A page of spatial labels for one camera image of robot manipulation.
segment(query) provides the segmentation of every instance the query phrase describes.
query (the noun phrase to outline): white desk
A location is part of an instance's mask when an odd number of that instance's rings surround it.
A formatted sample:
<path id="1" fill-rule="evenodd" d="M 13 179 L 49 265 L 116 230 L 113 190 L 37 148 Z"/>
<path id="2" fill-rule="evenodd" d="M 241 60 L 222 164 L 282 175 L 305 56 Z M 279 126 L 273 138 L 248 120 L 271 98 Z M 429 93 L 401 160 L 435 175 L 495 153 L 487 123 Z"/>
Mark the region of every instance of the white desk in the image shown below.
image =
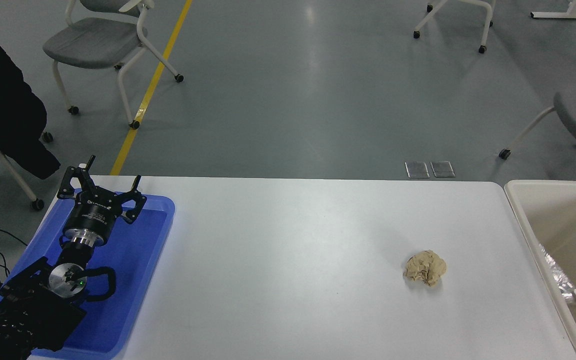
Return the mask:
<path id="1" fill-rule="evenodd" d="M 114 191 L 133 181 L 93 178 Z M 143 177 L 140 188 L 176 214 L 117 359 L 576 359 L 496 184 Z M 448 264 L 432 289 L 402 275 L 426 249 Z"/>
<path id="2" fill-rule="evenodd" d="M 576 19 L 576 0 L 572 0 L 566 12 L 540 12 L 530 13 L 533 19 Z"/>

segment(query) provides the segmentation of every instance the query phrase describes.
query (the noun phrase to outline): desk leg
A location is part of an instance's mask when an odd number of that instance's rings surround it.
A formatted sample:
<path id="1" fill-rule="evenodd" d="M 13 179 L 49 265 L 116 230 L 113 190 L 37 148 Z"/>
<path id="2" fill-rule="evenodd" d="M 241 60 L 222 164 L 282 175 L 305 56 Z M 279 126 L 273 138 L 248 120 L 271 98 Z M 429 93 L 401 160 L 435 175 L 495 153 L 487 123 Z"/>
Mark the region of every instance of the desk leg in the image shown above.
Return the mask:
<path id="1" fill-rule="evenodd" d="M 566 12 L 536 12 L 530 13 L 533 19 L 576 19 L 576 0 L 570 2 Z"/>

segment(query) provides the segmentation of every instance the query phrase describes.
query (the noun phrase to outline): beige crumpled paper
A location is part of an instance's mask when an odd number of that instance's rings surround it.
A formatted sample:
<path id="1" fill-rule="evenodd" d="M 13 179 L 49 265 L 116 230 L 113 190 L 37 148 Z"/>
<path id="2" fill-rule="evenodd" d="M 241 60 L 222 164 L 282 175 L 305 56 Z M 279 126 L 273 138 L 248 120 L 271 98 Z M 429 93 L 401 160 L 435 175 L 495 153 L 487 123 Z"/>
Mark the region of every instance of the beige crumpled paper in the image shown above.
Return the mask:
<path id="1" fill-rule="evenodd" d="M 432 250 L 424 250 L 411 257 L 406 263 L 404 276 L 412 281 L 423 282 L 434 287 L 446 273 L 446 262 Z"/>

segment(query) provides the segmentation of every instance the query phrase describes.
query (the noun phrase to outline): robotic hand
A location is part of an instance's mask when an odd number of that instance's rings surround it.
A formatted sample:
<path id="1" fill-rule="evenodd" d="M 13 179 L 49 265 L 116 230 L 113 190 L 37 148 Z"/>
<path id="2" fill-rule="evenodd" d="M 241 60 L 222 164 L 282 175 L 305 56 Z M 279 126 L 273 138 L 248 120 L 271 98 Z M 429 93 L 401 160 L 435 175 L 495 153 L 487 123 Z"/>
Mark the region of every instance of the robotic hand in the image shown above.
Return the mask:
<path id="1" fill-rule="evenodd" d="M 125 193 L 96 186 L 89 175 L 94 159 L 92 155 L 84 168 L 68 167 L 57 192 L 57 198 L 75 201 L 62 229 L 57 262 L 50 265 L 48 258 L 41 257 L 0 289 L 0 360 L 25 360 L 38 348 L 60 350 L 86 315 L 80 305 L 106 300 L 115 292 L 114 269 L 87 268 L 87 264 L 94 248 L 108 241 L 118 217 L 128 224 L 137 219 L 146 196 L 137 191 L 140 175 Z M 76 195 L 73 178 L 81 185 Z M 128 201 L 134 201 L 135 207 L 124 210 L 122 205 Z M 89 294 L 88 278 L 102 275 L 107 276 L 108 290 Z"/>

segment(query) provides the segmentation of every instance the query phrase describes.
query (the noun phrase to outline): aluminum foil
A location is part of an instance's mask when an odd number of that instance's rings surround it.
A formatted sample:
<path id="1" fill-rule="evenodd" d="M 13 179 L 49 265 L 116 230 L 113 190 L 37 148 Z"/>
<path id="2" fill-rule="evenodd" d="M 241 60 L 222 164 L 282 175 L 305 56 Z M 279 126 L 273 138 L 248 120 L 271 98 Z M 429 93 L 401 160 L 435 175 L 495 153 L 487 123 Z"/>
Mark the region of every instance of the aluminum foil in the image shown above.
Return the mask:
<path id="1" fill-rule="evenodd" d="M 555 262 L 553 256 L 546 251 L 542 244 L 539 244 L 539 248 L 541 249 L 541 254 L 546 259 L 546 263 L 548 264 L 548 268 L 550 268 L 550 272 L 552 273 L 555 282 L 557 282 L 557 287 L 561 292 L 561 296 L 564 297 L 566 304 L 569 308 L 576 307 L 576 287 L 570 281 L 569 277 L 564 273 L 562 268 Z"/>

